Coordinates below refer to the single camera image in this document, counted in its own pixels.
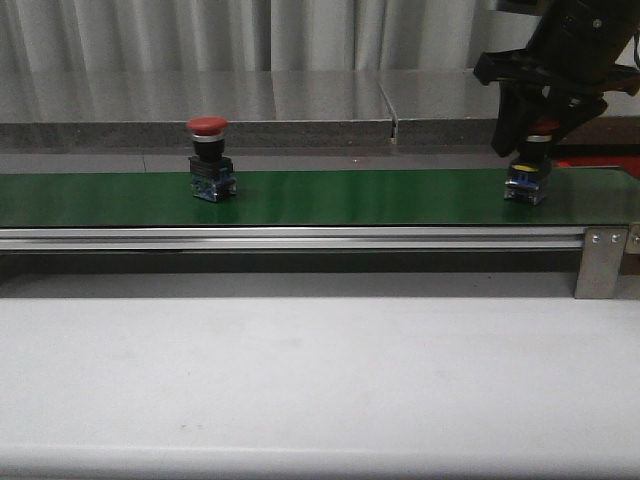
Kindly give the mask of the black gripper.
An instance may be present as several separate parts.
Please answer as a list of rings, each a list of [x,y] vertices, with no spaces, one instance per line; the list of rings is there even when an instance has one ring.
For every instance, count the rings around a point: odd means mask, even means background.
[[[552,1],[520,50],[480,55],[474,75],[484,85],[498,81],[500,101],[491,146],[500,157],[523,142],[538,119],[538,87],[572,94],[639,91],[639,70],[617,59],[639,27],[637,1]],[[573,130],[602,115],[602,95],[549,94],[543,128],[551,150]]]

